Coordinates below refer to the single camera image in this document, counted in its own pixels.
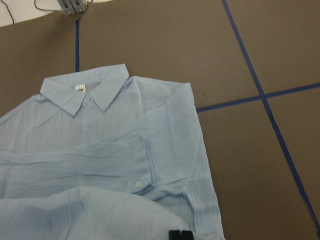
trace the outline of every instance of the clothing tag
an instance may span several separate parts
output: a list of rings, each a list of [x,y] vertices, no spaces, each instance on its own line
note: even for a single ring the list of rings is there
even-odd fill
[[[74,87],[74,89],[85,93],[86,92],[86,85],[85,84],[77,85]]]

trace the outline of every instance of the button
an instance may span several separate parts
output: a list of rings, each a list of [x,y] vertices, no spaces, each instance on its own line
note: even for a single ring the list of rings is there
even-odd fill
[[[135,187],[136,187],[137,189],[141,188],[141,187],[142,187],[142,181],[137,181],[137,182],[135,183]]]

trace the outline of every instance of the wire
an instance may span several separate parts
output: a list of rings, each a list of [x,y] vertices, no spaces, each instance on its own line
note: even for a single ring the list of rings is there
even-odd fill
[[[10,17],[11,17],[11,19],[12,19],[12,24],[15,24],[15,20],[14,20],[14,18],[13,18],[12,15],[11,15],[11,12],[10,12],[10,10],[9,10],[8,5],[7,5],[4,1],[2,1],[2,0],[0,0],[0,1],[6,6],[6,9],[8,9],[8,12],[9,12],[9,14],[10,14]]]
[[[59,12],[60,10],[56,10],[56,9],[43,9],[43,8],[39,8],[39,7],[37,7],[37,5],[36,5],[36,0],[34,0],[34,7],[36,8],[36,9],[39,9],[39,10],[41,10],[41,11],[54,11],[54,12]]]

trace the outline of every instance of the gray metal object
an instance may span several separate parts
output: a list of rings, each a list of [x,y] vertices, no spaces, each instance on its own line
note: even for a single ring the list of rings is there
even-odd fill
[[[87,10],[87,0],[57,0],[64,15],[84,13]]]

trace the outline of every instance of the light blue shirt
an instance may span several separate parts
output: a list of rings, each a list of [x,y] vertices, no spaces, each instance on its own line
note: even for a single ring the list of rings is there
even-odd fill
[[[0,118],[0,197],[134,193],[223,236],[190,84],[128,77],[124,64],[48,77]]]

